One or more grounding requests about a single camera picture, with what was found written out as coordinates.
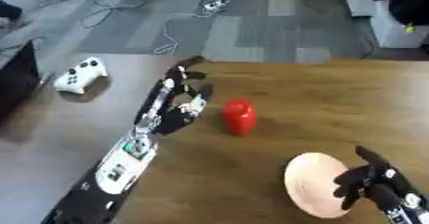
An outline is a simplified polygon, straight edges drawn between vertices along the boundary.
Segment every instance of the game controller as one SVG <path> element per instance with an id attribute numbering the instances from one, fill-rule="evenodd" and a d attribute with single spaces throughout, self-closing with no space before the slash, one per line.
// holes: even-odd
<path id="1" fill-rule="evenodd" d="M 54 87 L 57 91 L 82 95 L 84 88 L 98 77 L 107 77 L 107 71 L 102 60 L 92 56 L 57 78 Z"/>

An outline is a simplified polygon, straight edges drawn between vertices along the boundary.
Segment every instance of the table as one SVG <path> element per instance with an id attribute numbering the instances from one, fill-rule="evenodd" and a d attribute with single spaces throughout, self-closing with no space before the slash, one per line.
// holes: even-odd
<path id="1" fill-rule="evenodd" d="M 55 69 L 60 75 L 89 56 L 106 62 L 109 79 L 96 80 L 81 97 L 60 95 L 48 83 L 1 128 L 0 223 L 40 223 L 131 128 L 155 81 L 183 59 L 85 54 L 61 59 Z"/>
<path id="2" fill-rule="evenodd" d="M 117 223 L 388 223 L 360 201 L 345 217 L 299 211 L 282 185 L 294 155 L 320 151 L 350 167 L 355 145 L 380 152 L 428 191 L 429 64 L 208 63 L 214 97 L 196 124 L 169 136 L 124 204 Z M 219 110 L 230 98 L 256 107 L 247 137 L 228 135 Z"/>
<path id="3" fill-rule="evenodd" d="M 88 56 L 105 60 L 110 81 L 98 80 L 95 92 L 79 99 L 48 85 L 2 128 L 0 223 L 39 223 L 129 129 L 152 83 L 182 59 L 88 54 L 59 60 L 56 69 L 62 73 Z M 161 140 L 117 223 L 384 223 L 367 202 L 343 219 L 309 217 L 282 187 L 283 165 L 293 155 L 322 151 L 357 166 L 357 144 L 382 152 L 428 190 L 428 64 L 207 63 L 196 69 L 211 73 L 213 100 L 198 123 Z M 247 137 L 220 126 L 221 105 L 235 97 L 257 108 L 257 126 Z"/>

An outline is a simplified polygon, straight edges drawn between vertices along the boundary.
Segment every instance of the floor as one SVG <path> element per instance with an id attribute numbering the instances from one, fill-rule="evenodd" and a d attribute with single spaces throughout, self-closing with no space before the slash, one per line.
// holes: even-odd
<path id="1" fill-rule="evenodd" d="M 162 55 L 219 60 L 429 58 L 421 50 L 376 48 L 368 19 L 351 19 L 345 0 L 230 0 L 210 17 L 183 14 L 207 16 L 201 5 L 213 0 L 145 0 L 142 7 L 142 0 L 6 1 L 24 8 L 31 23 L 1 31 L 0 48 L 34 38 L 40 65 L 50 69 L 69 53 L 154 54 L 160 47 L 167 47 Z M 132 9 L 108 9 L 117 7 Z"/>

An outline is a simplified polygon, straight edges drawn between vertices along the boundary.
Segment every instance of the cable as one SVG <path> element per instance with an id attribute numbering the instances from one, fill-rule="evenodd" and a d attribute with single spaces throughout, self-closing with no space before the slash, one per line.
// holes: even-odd
<path id="1" fill-rule="evenodd" d="M 359 59 L 366 59 L 373 53 L 373 51 L 375 51 L 375 46 L 373 45 L 373 43 L 368 38 L 365 39 L 368 41 L 368 43 L 370 43 L 370 50 L 363 54 Z"/>
<path id="2" fill-rule="evenodd" d="M 166 38 L 168 38 L 172 43 L 171 44 L 166 44 L 163 45 L 161 47 L 156 48 L 153 53 L 156 55 L 160 55 L 166 52 L 169 52 L 170 55 L 174 55 L 174 53 L 176 52 L 177 47 L 179 46 L 179 43 L 172 38 L 170 35 L 167 34 L 167 26 L 166 24 L 163 25 L 163 36 L 165 36 Z"/>
<path id="3" fill-rule="evenodd" d="M 36 36 L 31 38 L 29 41 L 32 41 L 35 45 L 34 50 L 35 51 L 40 51 L 40 45 L 41 44 L 36 44 L 35 41 L 36 40 L 43 40 L 43 41 L 47 41 L 48 38 L 46 36 Z M 15 45 L 11 45 L 11 46 L 7 46 L 7 47 L 0 47 L 0 55 L 1 56 L 6 56 L 6 57 L 12 57 L 11 55 L 5 54 L 5 52 L 7 51 L 12 51 L 12 50 L 16 50 L 16 49 L 21 49 L 22 47 L 24 47 L 24 45 L 26 45 L 26 43 L 24 44 L 15 44 Z"/>
<path id="4" fill-rule="evenodd" d="M 85 16 L 83 19 L 80 20 L 80 25 L 84 29 L 92 29 L 92 28 L 99 26 L 101 23 L 103 23 L 105 20 L 107 20 L 107 18 L 110 17 L 110 15 L 112 15 L 112 13 L 114 11 L 140 9 L 147 4 L 147 0 L 119 0 L 119 1 L 140 1 L 140 2 L 135 6 L 113 7 L 111 5 L 101 3 L 98 0 L 92 0 L 94 5 L 99 6 L 99 7 L 104 7 L 104 9 L 100 9 L 100 10 L 97 10 L 97 11 L 94 11 L 94 12 L 88 14 L 87 16 Z M 93 23 L 93 24 L 86 24 L 86 21 L 88 19 L 90 19 L 91 17 L 94 17 L 94 15 L 99 15 L 101 13 L 105 13 L 105 15 L 98 22 Z"/>
<path id="5" fill-rule="evenodd" d="M 230 2 L 230 0 L 225 0 L 225 4 L 228 4 L 229 2 Z M 219 12 L 221 12 L 221 9 L 218 9 L 217 11 L 207 11 L 203 7 L 202 8 L 202 13 L 203 13 L 202 15 L 198 15 L 196 13 L 174 13 L 174 15 L 192 16 L 192 17 L 196 17 L 196 18 L 208 18 L 208 17 L 211 17 L 214 14 L 219 13 Z M 169 41 L 171 41 L 171 43 L 160 46 L 160 47 L 156 48 L 155 50 L 153 50 L 153 53 L 155 55 L 161 55 L 164 53 L 169 53 L 170 55 L 174 55 L 176 50 L 177 50 L 177 47 L 179 46 L 179 42 L 167 33 L 167 23 L 169 21 L 170 21 L 170 18 L 168 18 L 166 20 L 166 23 L 163 25 L 163 36 L 166 37 Z"/>

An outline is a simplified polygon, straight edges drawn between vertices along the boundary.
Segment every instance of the pink plate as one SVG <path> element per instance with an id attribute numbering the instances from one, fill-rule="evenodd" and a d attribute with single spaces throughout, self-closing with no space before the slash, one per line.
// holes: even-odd
<path id="1" fill-rule="evenodd" d="M 333 179 L 346 170 L 337 159 L 308 152 L 289 162 L 284 171 L 284 185 L 301 210 L 319 218 L 337 218 L 347 211 L 341 209 L 343 199 L 333 196 L 338 187 Z"/>

